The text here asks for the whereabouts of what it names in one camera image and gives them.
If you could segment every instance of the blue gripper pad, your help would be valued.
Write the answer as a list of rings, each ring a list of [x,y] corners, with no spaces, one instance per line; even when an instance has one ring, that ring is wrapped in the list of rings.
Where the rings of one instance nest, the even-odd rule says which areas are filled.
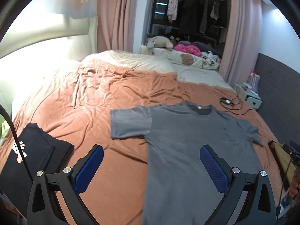
[[[91,157],[83,165],[82,169],[75,177],[74,191],[77,195],[83,193],[88,188],[93,176],[95,175],[98,167],[103,161],[104,151],[102,146],[98,146],[93,152]]]
[[[200,148],[200,160],[218,192],[226,195],[229,191],[228,177],[205,146]]]

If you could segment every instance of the silver bolt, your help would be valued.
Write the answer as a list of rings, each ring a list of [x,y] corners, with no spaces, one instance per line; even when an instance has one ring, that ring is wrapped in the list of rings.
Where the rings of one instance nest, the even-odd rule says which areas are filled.
[[[260,174],[264,177],[267,175],[267,173],[265,171],[260,171]]]
[[[43,175],[43,171],[38,171],[37,176],[40,177],[41,175]]]
[[[232,171],[233,171],[234,173],[239,173],[239,172],[240,172],[240,170],[239,170],[237,167],[232,168]]]
[[[65,167],[64,168],[64,173],[69,173],[71,172],[71,168],[70,167]]]

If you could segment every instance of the pink plush toy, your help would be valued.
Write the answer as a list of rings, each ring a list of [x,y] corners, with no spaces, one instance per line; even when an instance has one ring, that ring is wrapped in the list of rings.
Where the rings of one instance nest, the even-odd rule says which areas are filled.
[[[185,46],[182,44],[178,44],[177,46],[174,47],[174,49],[180,52],[193,54],[197,57],[200,57],[202,54],[199,48],[193,45]]]

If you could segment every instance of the pink curtain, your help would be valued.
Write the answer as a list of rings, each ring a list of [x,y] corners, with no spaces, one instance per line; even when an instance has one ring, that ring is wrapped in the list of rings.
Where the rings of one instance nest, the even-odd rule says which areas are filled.
[[[98,52],[132,52],[137,0],[98,0]]]
[[[261,0],[231,0],[228,33],[219,70],[229,85],[246,82],[255,67],[261,26]]]

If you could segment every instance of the nightstand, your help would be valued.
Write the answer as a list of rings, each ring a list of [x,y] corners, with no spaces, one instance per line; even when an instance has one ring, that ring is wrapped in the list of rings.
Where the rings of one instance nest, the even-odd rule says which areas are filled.
[[[235,84],[235,89],[234,90],[236,91],[238,96],[243,98],[254,110],[258,110],[260,108],[260,105],[262,104],[262,101],[255,98],[255,96],[253,94],[247,93],[238,84]]]

